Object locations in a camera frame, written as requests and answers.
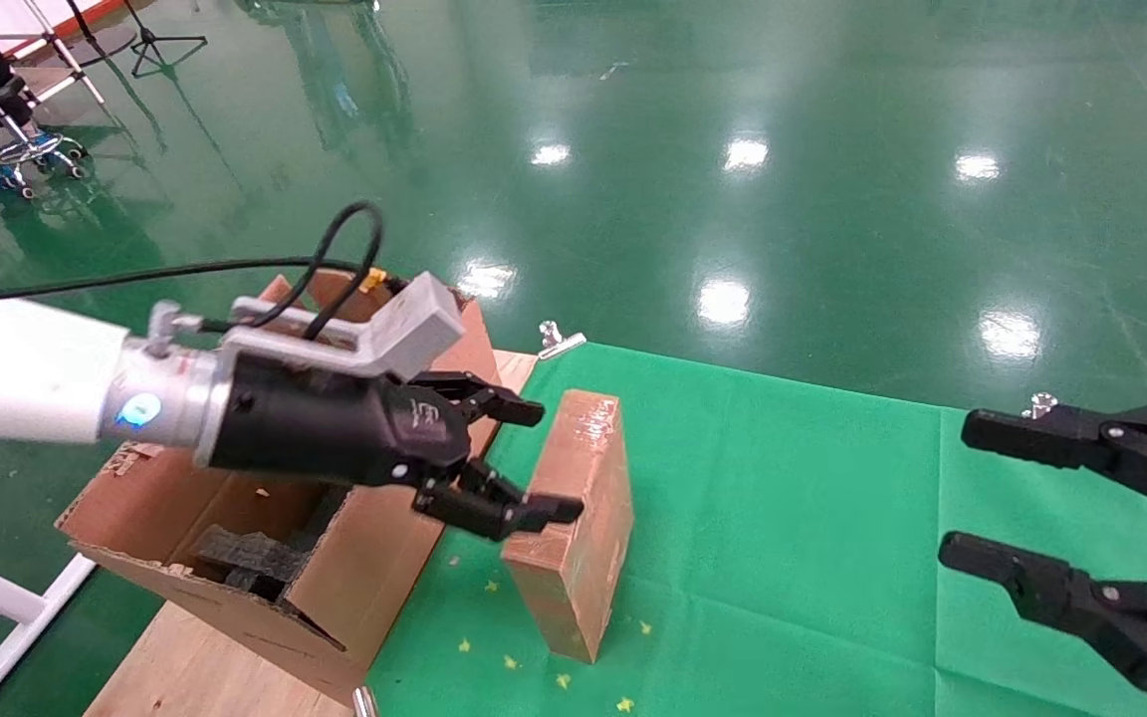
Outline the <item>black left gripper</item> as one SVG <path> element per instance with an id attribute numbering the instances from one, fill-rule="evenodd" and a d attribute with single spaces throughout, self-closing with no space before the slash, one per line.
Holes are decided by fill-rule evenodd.
<path id="1" fill-rule="evenodd" d="M 411 382 L 292 371 L 237 358 L 205 466 L 331 484 L 418 489 L 411 509 L 490 541 L 574 525 L 583 499 L 525 493 L 468 459 L 481 418 L 537 426 L 545 406 L 470 371 L 427 371 Z"/>

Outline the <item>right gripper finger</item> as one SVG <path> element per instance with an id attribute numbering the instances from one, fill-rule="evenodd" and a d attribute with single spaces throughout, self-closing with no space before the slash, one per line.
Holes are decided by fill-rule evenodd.
<path id="1" fill-rule="evenodd" d="M 1147 582 L 1097 580 L 1066 560 L 959 531 L 942 537 L 938 560 L 1001 586 L 1022 619 L 1082 640 L 1147 693 Z"/>
<path id="2" fill-rule="evenodd" d="M 1041 416 L 975 410 L 962 423 L 969 449 L 1059 469 L 1089 469 L 1147 496 L 1147 405 L 1103 413 L 1058 404 Z"/>

